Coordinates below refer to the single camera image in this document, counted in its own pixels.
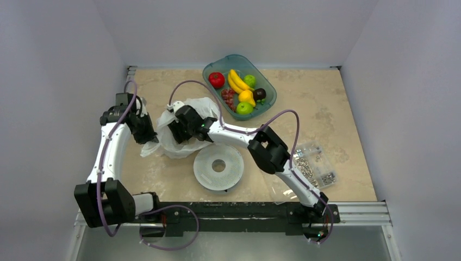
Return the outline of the white plastic bag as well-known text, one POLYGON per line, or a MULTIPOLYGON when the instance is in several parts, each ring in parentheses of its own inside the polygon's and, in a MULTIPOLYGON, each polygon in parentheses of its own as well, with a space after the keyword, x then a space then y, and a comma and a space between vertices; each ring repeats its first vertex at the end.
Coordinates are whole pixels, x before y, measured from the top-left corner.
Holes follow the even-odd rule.
MULTIPOLYGON (((208 97, 193 99, 188 98, 185 100, 184 104, 192 106, 202 118, 208 116, 217 118, 220 114, 217 104, 208 97)), ((167 110, 164 110, 161 116, 157 118, 156 132, 159 142, 147 142, 144 144, 140 152, 140 155, 143 158, 158 152, 171 159, 180 159, 210 145, 210 142, 199 141, 196 138, 191 138, 181 144, 176 143, 167 126, 174 119, 174 114, 168 112, 167 110)))

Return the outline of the red fake grape bunch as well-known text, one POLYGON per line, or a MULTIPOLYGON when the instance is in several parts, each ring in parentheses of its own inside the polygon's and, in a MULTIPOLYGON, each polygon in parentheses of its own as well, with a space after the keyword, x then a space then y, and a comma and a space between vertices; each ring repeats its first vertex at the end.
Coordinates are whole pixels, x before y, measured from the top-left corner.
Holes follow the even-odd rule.
POLYGON ((225 104, 228 106, 228 108, 232 112, 236 112, 236 107, 234 105, 234 95, 236 92, 232 89, 224 89, 221 91, 221 98, 225 102, 225 104))

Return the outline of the red fake tomato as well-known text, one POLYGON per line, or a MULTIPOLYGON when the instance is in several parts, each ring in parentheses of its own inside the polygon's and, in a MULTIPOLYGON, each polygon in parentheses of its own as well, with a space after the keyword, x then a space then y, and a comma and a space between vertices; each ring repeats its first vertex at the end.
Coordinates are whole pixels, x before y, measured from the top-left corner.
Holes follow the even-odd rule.
POLYGON ((212 72, 208 76, 208 81, 214 89, 222 88, 226 82, 224 75, 220 72, 212 72))

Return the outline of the green fake fruit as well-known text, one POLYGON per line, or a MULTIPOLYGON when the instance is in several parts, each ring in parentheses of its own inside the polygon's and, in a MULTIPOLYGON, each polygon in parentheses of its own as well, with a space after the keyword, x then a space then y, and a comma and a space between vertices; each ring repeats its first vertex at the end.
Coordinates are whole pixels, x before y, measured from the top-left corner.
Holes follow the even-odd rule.
POLYGON ((240 102, 235 109, 239 115, 248 115, 254 111, 254 106, 248 102, 240 102))

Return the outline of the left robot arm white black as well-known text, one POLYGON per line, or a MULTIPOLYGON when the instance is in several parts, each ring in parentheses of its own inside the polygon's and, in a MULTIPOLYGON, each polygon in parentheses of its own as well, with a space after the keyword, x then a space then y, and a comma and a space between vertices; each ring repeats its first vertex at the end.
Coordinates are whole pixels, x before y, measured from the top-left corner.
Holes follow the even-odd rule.
POLYGON ((74 197, 91 227, 132 222, 140 215, 148 222, 161 218, 162 207, 153 192, 132 195, 120 180, 123 159, 131 138, 137 144, 158 144, 144 101, 128 92, 116 94, 115 105, 99 119, 101 142, 85 183, 76 185, 74 197))

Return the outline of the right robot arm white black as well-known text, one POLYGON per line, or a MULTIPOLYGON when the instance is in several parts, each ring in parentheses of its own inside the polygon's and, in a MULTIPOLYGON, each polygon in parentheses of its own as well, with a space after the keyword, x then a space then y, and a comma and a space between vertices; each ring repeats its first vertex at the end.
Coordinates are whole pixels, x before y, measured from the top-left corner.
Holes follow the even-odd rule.
POLYGON ((195 138, 248 149, 260 170, 277 176, 293 191, 305 207, 308 219, 319 221, 326 215, 328 197, 294 166, 295 149, 289 149, 268 123, 259 128, 226 125, 222 119, 201 117, 192 106, 183 102, 168 105, 167 111, 178 123, 174 134, 181 141, 195 138))

